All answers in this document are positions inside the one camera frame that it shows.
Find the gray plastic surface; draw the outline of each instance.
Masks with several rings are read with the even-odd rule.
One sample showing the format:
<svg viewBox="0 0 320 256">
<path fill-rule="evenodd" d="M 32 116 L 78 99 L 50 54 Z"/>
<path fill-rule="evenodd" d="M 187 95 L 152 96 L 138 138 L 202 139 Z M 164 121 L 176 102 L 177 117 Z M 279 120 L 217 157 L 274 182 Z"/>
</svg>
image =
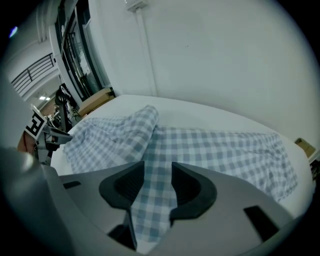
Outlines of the gray plastic surface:
<svg viewBox="0 0 320 256">
<path fill-rule="evenodd" d="M 261 245 L 243 211 L 247 207 L 259 206 L 279 229 L 292 221 L 284 208 L 242 179 L 189 164 L 179 165 L 182 170 L 187 168 L 210 179 L 217 189 L 216 201 L 197 219 L 176 220 L 151 256 L 191 256 L 195 252 L 234 256 Z"/>
<path fill-rule="evenodd" d="M 0 160 L 6 200 L 29 232 L 52 251 L 79 256 L 139 255 L 106 235 L 123 223 L 126 211 L 109 207 L 98 198 L 98 188 L 88 191 L 106 177 L 103 171 L 95 172 L 96 177 L 88 183 L 86 175 L 59 177 L 54 168 L 40 165 L 27 153 L 1 149 Z M 109 169 L 109 174 L 131 165 Z M 181 166 L 211 179 L 217 189 L 216 201 L 197 219 L 176 220 L 149 255 L 266 255 L 294 228 L 297 221 L 291 222 L 279 204 L 246 181 L 187 164 Z M 61 180 L 83 183 L 66 190 Z M 243 211 L 256 205 L 283 228 L 265 243 Z"/>
</svg>

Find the blue and white plaid fabric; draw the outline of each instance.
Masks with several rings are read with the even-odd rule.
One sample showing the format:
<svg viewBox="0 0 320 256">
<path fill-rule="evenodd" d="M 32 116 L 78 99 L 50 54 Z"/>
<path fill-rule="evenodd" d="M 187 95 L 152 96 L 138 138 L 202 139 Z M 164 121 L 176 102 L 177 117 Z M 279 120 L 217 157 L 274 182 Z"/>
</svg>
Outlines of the blue and white plaid fabric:
<svg viewBox="0 0 320 256">
<path fill-rule="evenodd" d="M 131 207 L 137 243 L 157 243 L 177 207 L 171 163 L 235 176 L 276 201 L 297 186 L 297 176 L 276 133 L 217 132 L 157 126 L 158 112 L 146 106 L 129 117 L 89 118 L 64 147 L 74 173 L 144 161 L 144 184 Z"/>
</svg>

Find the white wall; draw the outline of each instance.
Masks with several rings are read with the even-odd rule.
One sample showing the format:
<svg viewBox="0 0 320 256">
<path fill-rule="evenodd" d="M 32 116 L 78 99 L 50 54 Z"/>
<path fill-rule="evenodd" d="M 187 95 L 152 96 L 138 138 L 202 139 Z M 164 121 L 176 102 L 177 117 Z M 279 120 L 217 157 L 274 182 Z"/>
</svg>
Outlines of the white wall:
<svg viewBox="0 0 320 256">
<path fill-rule="evenodd" d="M 124 1 L 89 7 L 111 84 L 151 95 L 136 15 Z M 319 67 L 278 4 L 149 0 L 142 11 L 159 97 L 224 109 L 320 149 Z"/>
</svg>

